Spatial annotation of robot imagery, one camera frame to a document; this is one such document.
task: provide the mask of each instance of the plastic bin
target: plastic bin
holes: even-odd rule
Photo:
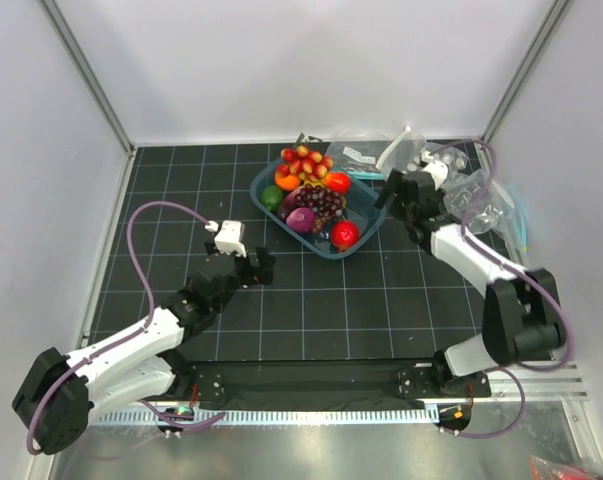
[[[283,160],[269,163],[261,171],[261,173],[254,177],[254,180],[252,180],[252,185],[250,185],[250,198],[252,198],[254,204],[259,207],[270,220],[275,222],[317,255],[329,260],[339,260],[347,257],[348,255],[352,255],[361,247],[361,245],[370,239],[370,237],[379,229],[379,226],[381,226],[385,220],[387,210],[385,208],[378,209],[374,207],[374,202],[377,199],[377,192],[368,187],[362,181],[352,178],[350,189],[345,195],[347,200],[345,217],[359,228],[361,238],[355,245],[344,252],[339,252],[337,248],[332,245],[330,239],[326,238],[327,235],[325,235],[324,232],[330,231],[333,222],[328,223],[323,232],[321,232],[319,235],[313,235],[311,233],[299,234],[293,232],[290,228],[288,228],[285,222],[279,220],[272,212],[265,208],[260,201],[261,192],[263,192],[266,187],[274,185],[274,172],[277,166],[282,162]]]

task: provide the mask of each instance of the green fruit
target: green fruit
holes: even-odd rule
[[[271,212],[276,211],[283,201],[283,192],[276,185],[270,185],[261,192],[261,203]]]

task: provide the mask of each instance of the white panel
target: white panel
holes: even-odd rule
[[[551,0],[60,0],[137,144],[482,134]]]
[[[494,143],[603,424],[603,0],[574,2]]]
[[[37,2],[0,0],[0,479],[22,479],[11,402],[41,351],[73,347],[124,166]]]

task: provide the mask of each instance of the black tiled surface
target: black tiled surface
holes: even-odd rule
[[[388,219],[361,252],[330,261],[307,250],[302,253],[296,240],[265,221],[247,190],[254,175],[288,145],[140,149],[129,187],[136,193],[124,201],[91,340],[103,339],[147,314],[123,222],[138,206],[161,199],[217,221],[244,221],[244,242],[254,247],[265,240],[277,259],[274,284],[237,292],[210,329],[179,348],[187,358],[429,357],[436,349],[473,336],[482,323],[481,296],[451,268],[419,253],[400,222]],[[315,146],[320,151],[326,147]],[[468,171],[477,166],[478,161],[471,162]],[[232,269],[230,258],[205,255],[203,243],[211,235],[183,212],[144,212],[134,235],[157,301],[178,289],[187,272]],[[482,238],[504,248],[497,236]]]

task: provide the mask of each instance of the purple hose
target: purple hose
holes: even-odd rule
[[[463,437],[463,438],[473,438],[475,440],[485,440],[488,438],[499,437],[499,436],[503,435],[504,433],[508,433],[510,430],[515,428],[517,425],[519,425],[519,422],[521,422],[521,419],[523,418],[523,415],[525,414],[525,408],[526,408],[525,407],[525,392],[523,391],[523,385],[521,385],[521,382],[519,381],[519,379],[510,370],[507,370],[507,369],[501,368],[501,367],[496,367],[496,368],[491,368],[489,370],[486,370],[486,372],[488,372],[488,373],[496,372],[496,371],[505,373],[508,377],[510,377],[512,379],[514,384],[519,389],[519,395],[521,395],[521,406],[519,407],[519,413],[517,413],[516,418],[514,420],[512,420],[510,425],[502,428],[501,430],[497,430],[496,432],[490,432],[490,433],[458,432],[457,433],[457,432],[455,432],[455,430],[450,430],[449,428],[441,427],[444,432],[449,433],[450,435],[455,435],[455,436]]]
[[[490,156],[492,157],[492,166],[488,173],[488,178],[486,179],[485,185],[483,185],[483,187],[477,194],[476,198],[470,202],[467,210],[465,211],[465,214],[463,215],[463,219],[461,220],[461,236],[463,237],[463,240],[465,240],[465,242],[468,245],[470,245],[474,250],[479,252],[481,255],[483,255],[485,258],[490,260],[492,263],[494,263],[495,265],[498,265],[503,270],[517,276],[519,279],[523,280],[525,283],[530,285],[530,287],[533,288],[534,290],[536,290],[539,293],[539,295],[541,295],[543,297],[543,299],[550,304],[550,306],[554,309],[554,311],[557,312],[557,315],[559,316],[559,318],[561,319],[561,323],[563,324],[563,328],[565,329],[565,336],[566,336],[566,349],[565,349],[565,354],[563,355],[563,358],[556,365],[551,365],[549,367],[526,365],[525,363],[521,364],[522,367],[527,368],[529,370],[535,370],[537,372],[554,372],[554,371],[562,368],[563,366],[565,366],[566,363],[568,363],[568,361],[572,357],[572,352],[574,351],[574,344],[573,344],[574,337],[573,337],[573,332],[572,332],[572,326],[570,325],[570,321],[568,320],[567,315],[565,314],[565,312],[563,311],[561,306],[558,304],[558,302],[552,297],[552,295],[550,295],[550,293],[545,288],[543,288],[541,285],[539,285],[532,277],[530,277],[529,275],[526,275],[523,272],[520,272],[519,270],[511,267],[510,265],[502,264],[498,257],[496,257],[490,251],[483,248],[480,243],[476,242],[471,236],[469,236],[467,234],[467,226],[470,221],[470,215],[472,214],[473,207],[475,204],[479,203],[483,199],[483,197],[485,197],[488,194],[488,192],[490,190],[490,186],[492,185],[492,182],[494,181],[494,177],[496,176],[496,173],[497,173],[497,154],[494,151],[494,148],[492,148],[492,145],[490,145],[487,142],[484,142],[483,140],[465,140],[465,141],[462,140],[459,142],[453,142],[453,143],[444,145],[442,147],[439,147],[436,150],[434,150],[432,152],[432,154],[435,154],[446,148],[455,147],[458,145],[464,145],[468,142],[478,143],[479,145],[482,145],[483,147],[485,147],[490,152]]]
[[[128,241],[128,250],[130,251],[130,258],[132,259],[132,264],[134,265],[134,269],[137,272],[137,275],[139,275],[139,279],[141,280],[141,283],[143,284],[143,289],[145,290],[145,293],[148,295],[148,305],[149,305],[149,313],[148,313],[148,318],[146,319],[146,321],[143,324],[143,327],[139,327],[138,330],[135,330],[134,332],[132,332],[129,335],[126,335],[125,337],[117,340],[116,342],[113,342],[109,345],[106,345],[94,352],[92,352],[88,357],[80,360],[76,365],[74,365],[73,367],[69,368],[63,375],[61,375],[48,389],[47,392],[45,392],[45,394],[43,395],[43,397],[41,398],[41,401],[39,402],[39,405],[37,405],[37,408],[34,411],[34,414],[32,415],[32,419],[30,420],[30,425],[28,426],[28,436],[26,439],[26,447],[28,449],[28,452],[31,455],[39,455],[42,450],[41,449],[37,449],[34,446],[34,431],[37,427],[37,425],[39,424],[39,420],[41,418],[41,414],[43,413],[43,410],[45,409],[45,407],[47,406],[48,402],[50,401],[50,399],[52,398],[52,396],[56,393],[56,391],[61,387],[61,385],[63,385],[63,383],[72,376],[72,374],[76,373],[81,367],[84,367],[85,365],[88,365],[90,363],[92,363],[92,361],[94,359],[96,359],[97,357],[103,355],[106,352],[109,352],[110,350],[112,350],[113,348],[116,348],[120,345],[123,345],[126,342],[129,342],[130,340],[132,340],[133,338],[137,337],[138,335],[140,335],[142,332],[144,332],[148,326],[150,326],[150,324],[152,323],[152,318],[154,317],[154,308],[155,308],[155,300],[154,300],[154,295],[152,294],[152,288],[150,287],[150,283],[148,282],[148,278],[146,277],[145,273],[143,273],[143,269],[141,268],[141,265],[139,264],[139,259],[137,258],[137,254],[134,250],[134,245],[133,245],[133,236],[132,236],[132,227],[134,225],[134,222],[136,221],[137,217],[144,212],[145,210],[147,210],[148,208],[151,207],[170,207],[170,208],[175,208],[177,210],[181,210],[182,212],[185,212],[189,215],[191,215],[192,217],[196,218],[197,220],[200,220],[203,223],[210,223],[208,222],[205,218],[203,218],[201,215],[199,215],[197,212],[195,212],[194,210],[185,207],[183,205],[179,205],[178,203],[174,203],[174,202],[166,202],[163,200],[157,200],[154,202],[148,202],[145,203],[143,205],[141,205],[139,208],[137,208],[134,213],[132,214],[132,216],[130,217],[130,220],[128,221],[128,227],[127,227],[127,232],[126,232],[126,238]],[[176,422],[172,422],[169,418],[165,417],[161,412],[159,412],[157,409],[155,409],[152,405],[150,405],[147,402],[142,402],[146,407],[150,408],[150,410],[152,410],[155,414],[157,414],[159,416],[159,418],[161,418],[164,422],[171,424],[173,426],[177,426],[179,428],[183,428],[184,432],[197,432],[199,430],[205,429],[205,428],[209,428],[212,425],[214,425],[216,422],[218,422],[219,420],[221,420],[224,416],[225,413],[220,413],[218,415],[215,415],[207,420],[204,420],[203,422],[199,422],[199,423],[195,423],[195,424],[191,424],[191,425],[179,425]]]

